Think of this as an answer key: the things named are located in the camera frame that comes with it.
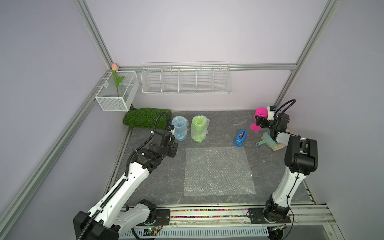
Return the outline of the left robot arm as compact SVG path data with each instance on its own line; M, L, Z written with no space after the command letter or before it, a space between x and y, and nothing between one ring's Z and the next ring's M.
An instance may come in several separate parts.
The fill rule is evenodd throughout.
M139 185L161 164L165 157L175 157L178 144L169 123L169 114L162 112L165 126L154 126L151 136L128 158L126 170L119 181L88 212L78 212L73 219L78 240L117 240L135 226L152 224L157 206L148 200L140 201L132 209L121 213L128 199Z

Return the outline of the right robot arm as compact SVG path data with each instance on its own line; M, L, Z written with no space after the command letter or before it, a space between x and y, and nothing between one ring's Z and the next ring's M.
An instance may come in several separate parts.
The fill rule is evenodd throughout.
M285 172L278 188L266 201L264 216L284 219L290 211L292 197L301 182L318 168L318 143L316 140L303 138L288 131L290 116L286 111L296 103L289 100L279 108L275 105L257 108L254 126L256 131L269 129L263 133L262 140L256 146L266 144L270 147L286 147L284 158Z

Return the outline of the pink plastic wine glass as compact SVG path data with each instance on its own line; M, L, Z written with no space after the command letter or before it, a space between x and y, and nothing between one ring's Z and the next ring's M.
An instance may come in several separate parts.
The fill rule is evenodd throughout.
M268 110L266 108L257 108L255 112L255 123L251 124L251 129L255 132L261 128L268 127Z

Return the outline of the green dustpan brush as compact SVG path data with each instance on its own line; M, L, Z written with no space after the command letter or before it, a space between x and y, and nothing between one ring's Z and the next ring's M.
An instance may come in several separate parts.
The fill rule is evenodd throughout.
M269 132L265 132L262 135L262 140L256 143L256 146L267 144L270 147L276 147L279 145L278 142L274 141L270 136Z

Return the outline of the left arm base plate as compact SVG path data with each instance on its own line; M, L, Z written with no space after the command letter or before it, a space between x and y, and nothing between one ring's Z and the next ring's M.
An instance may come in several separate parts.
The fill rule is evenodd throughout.
M171 211L169 209L159 209L156 211L155 218L151 222L144 222L138 226L168 226L171 220Z

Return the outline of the white mesh basket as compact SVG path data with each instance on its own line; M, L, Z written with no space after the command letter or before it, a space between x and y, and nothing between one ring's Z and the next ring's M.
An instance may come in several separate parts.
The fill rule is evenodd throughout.
M103 111L128 112L139 86L136 72L112 71L96 93L95 99Z

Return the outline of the bubble wrap sheet stack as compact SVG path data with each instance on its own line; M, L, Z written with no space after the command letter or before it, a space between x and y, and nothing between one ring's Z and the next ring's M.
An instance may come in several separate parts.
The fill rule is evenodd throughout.
M243 147L187 148L184 195L254 195L255 185Z

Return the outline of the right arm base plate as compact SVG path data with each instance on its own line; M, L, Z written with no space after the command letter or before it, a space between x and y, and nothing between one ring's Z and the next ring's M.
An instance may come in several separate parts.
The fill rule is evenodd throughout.
M251 224L289 224L292 222L289 210L281 207L269 211L261 207L249 208L246 217L251 220Z

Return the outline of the artificial pink tulip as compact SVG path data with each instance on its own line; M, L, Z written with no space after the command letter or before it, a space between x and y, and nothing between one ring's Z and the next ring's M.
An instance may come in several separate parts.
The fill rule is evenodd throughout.
M112 69L113 77L115 79L115 86L116 86L116 90L117 90L117 95L119 97L120 96L119 85L124 80L125 76L122 76L122 77L118 76L117 71L119 70L119 68L118 68L118 65L116 63L112 63L111 69Z

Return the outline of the blue tape dispenser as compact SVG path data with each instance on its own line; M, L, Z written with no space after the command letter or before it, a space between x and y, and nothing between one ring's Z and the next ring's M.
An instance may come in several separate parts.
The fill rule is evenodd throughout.
M240 130L235 141L234 141L234 145L237 147L241 147L243 145L246 137L247 137L247 131Z

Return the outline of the green artificial grass mat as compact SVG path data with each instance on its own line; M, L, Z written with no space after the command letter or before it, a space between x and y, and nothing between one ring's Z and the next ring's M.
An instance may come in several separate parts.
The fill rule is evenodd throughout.
M161 113L167 113L169 120L172 110L156 108L134 109L127 112L123 118L123 124L132 128L153 129L155 121Z

